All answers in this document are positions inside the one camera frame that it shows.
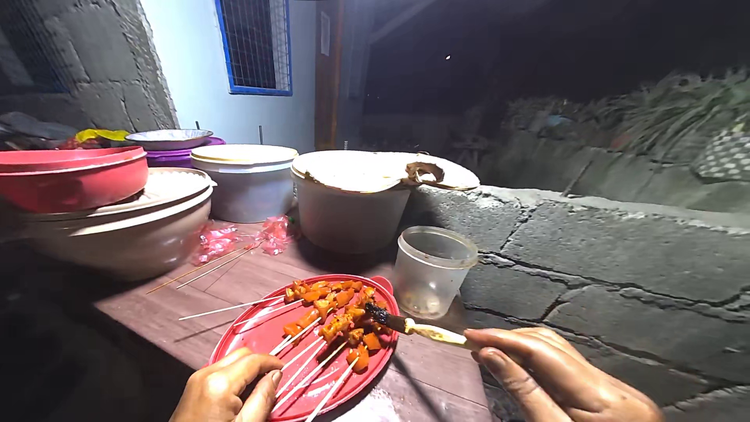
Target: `red plate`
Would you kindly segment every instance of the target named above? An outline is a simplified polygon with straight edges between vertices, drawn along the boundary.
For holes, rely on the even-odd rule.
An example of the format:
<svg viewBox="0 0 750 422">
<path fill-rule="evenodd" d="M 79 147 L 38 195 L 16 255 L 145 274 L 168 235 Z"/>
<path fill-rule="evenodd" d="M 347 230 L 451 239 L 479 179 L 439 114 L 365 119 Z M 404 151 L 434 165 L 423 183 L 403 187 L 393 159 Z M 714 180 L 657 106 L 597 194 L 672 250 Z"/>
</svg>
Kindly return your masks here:
<svg viewBox="0 0 750 422">
<path fill-rule="evenodd" d="M 391 286 L 391 283 L 383 277 L 377 276 L 372 279 L 366 279 L 365 277 L 348 276 L 346 274 L 328 274 L 325 276 L 305 279 L 304 282 L 314 283 L 323 280 L 329 282 L 342 282 L 345 280 L 361 281 L 365 286 L 375 288 L 375 299 L 386 301 L 390 313 L 399 315 L 396 299 L 393 298 L 393 287 Z M 283 295 L 289 286 L 284 286 L 283 288 L 273 291 L 265 297 Z M 270 300 L 267 304 L 253 306 L 238 316 L 232 325 L 245 319 L 259 316 L 261 312 L 262 315 L 266 315 L 269 313 L 270 309 L 277 309 L 283 305 L 284 302 L 282 300 Z M 283 326 L 300 319 L 300 317 L 310 309 L 312 308 L 309 306 L 303 306 L 300 303 L 299 306 L 291 306 L 283 311 L 271 313 L 267 318 L 260 317 L 256 321 L 251 321 L 237 327 L 230 327 L 221 337 L 219 343 L 216 344 L 216 349 L 214 349 L 214 353 L 211 354 L 211 360 L 209 363 L 216 363 L 222 357 L 227 356 L 232 351 L 241 347 L 248 347 L 256 353 L 269 353 L 281 342 L 281 340 L 284 339 Z M 343 311 L 343 309 L 339 309 L 337 313 L 342 313 Z M 317 328 L 314 328 L 310 333 L 304 336 L 297 346 L 287 346 L 278 357 L 286 363 L 292 360 L 298 353 L 302 352 L 317 338 Z M 386 367 L 386 364 L 388 364 L 388 360 L 393 354 L 393 350 L 396 346 L 397 338 L 398 333 L 395 331 L 390 336 L 381 336 L 383 348 L 376 354 L 370 356 L 370 364 L 367 370 L 362 374 L 352 372 L 346 381 L 340 386 L 338 392 L 334 394 L 328 404 L 323 407 L 320 413 L 332 410 L 362 391 L 362 389 L 364 389 L 378 375 L 378 373 Z M 316 346 L 312 347 L 308 351 L 308 354 L 315 351 L 316 348 Z M 325 357 L 328 352 L 329 350 L 324 348 L 318 355 L 320 357 Z M 292 422 L 305 420 L 310 416 L 315 407 L 320 403 L 320 400 L 326 396 L 329 389 L 333 387 L 333 384 L 348 367 L 346 359 L 348 353 L 349 347 L 345 346 L 335 359 L 328 362 L 328 366 L 320 371 L 317 376 L 312 378 L 310 385 L 297 391 L 293 397 L 287 400 L 279 409 L 277 409 L 277 411 L 271 414 L 269 420 Z M 292 375 L 297 372 L 297 369 L 299 369 L 299 367 L 306 361 L 306 357 L 307 356 L 300 357 L 284 372 L 281 383 L 279 384 L 280 386 L 285 385 Z M 302 381 L 305 376 L 318 365 L 318 363 L 319 361 L 317 359 L 312 360 L 307 365 L 307 369 L 303 370 L 297 376 L 295 382 L 284 391 L 282 396 L 289 393 L 294 385 Z"/>
</svg>

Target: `brush handle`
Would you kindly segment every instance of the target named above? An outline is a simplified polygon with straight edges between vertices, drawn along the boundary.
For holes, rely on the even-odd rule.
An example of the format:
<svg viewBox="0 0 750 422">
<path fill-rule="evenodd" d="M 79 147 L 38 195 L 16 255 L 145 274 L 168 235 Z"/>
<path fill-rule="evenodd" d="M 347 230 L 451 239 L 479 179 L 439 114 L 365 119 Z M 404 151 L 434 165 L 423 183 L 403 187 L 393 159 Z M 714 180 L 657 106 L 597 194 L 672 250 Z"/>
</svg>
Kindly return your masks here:
<svg viewBox="0 0 750 422">
<path fill-rule="evenodd" d="M 436 342 L 447 343 L 450 345 L 467 348 L 471 351 L 479 351 L 480 349 L 482 349 L 480 345 L 469 341 L 466 337 L 458 333 L 446 330 L 445 328 L 435 327 L 433 325 L 410 325 L 409 332 L 414 332 L 416 334 L 419 334 L 420 336 L 427 337 L 428 339 L 434 340 Z"/>
</svg>

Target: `red bowl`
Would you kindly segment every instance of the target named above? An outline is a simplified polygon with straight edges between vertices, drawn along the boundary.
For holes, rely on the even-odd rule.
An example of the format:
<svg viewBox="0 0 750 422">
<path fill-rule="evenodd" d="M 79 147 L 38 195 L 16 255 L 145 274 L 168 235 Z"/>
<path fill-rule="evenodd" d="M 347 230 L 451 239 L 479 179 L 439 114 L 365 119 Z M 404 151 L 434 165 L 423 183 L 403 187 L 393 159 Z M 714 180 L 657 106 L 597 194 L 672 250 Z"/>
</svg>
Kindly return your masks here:
<svg viewBox="0 0 750 422">
<path fill-rule="evenodd" d="M 50 149 L 43 151 L 0 152 L 0 173 L 64 170 L 111 164 L 136 158 L 143 153 L 141 146 L 101 149 Z"/>
<path fill-rule="evenodd" d="M 0 195 L 33 213 L 69 213 L 115 203 L 146 185 L 146 151 L 137 149 L 135 156 L 106 164 L 0 173 Z"/>
</svg>

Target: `hand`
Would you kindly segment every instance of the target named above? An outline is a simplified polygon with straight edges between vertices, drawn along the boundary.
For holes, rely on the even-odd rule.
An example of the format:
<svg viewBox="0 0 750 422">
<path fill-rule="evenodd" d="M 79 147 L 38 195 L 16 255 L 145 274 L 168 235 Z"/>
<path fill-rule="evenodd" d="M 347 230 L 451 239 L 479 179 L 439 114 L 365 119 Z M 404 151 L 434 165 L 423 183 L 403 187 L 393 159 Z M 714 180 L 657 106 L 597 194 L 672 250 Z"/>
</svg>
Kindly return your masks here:
<svg viewBox="0 0 750 422">
<path fill-rule="evenodd" d="M 526 422 L 662 422 L 646 395 L 595 368 L 546 328 L 466 330 L 474 358 L 518 401 Z"/>
<path fill-rule="evenodd" d="M 265 422 L 276 402 L 283 365 L 267 354 L 235 350 L 190 376 L 169 422 Z M 239 395 L 260 374 L 265 376 L 243 403 Z"/>
</svg>

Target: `fingernail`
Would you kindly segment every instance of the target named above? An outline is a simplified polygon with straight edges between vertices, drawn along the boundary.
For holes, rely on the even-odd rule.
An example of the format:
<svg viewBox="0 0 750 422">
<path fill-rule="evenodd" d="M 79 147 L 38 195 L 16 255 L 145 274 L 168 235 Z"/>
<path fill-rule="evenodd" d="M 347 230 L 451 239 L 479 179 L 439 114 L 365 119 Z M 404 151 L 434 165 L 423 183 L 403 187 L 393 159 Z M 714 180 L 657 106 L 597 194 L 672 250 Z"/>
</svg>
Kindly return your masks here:
<svg viewBox="0 0 750 422">
<path fill-rule="evenodd" d="M 274 371 L 273 375 L 271 375 L 271 380 L 274 382 L 274 384 L 276 385 L 276 387 L 278 387 L 279 381 L 281 381 L 281 376 L 282 375 L 283 374 L 279 370 Z"/>
<path fill-rule="evenodd" d="M 502 371 L 506 365 L 506 360 L 503 359 L 503 356 L 494 349 L 487 350 L 484 354 L 480 354 L 479 359 L 481 359 L 482 364 L 485 365 L 490 372 Z"/>
</svg>

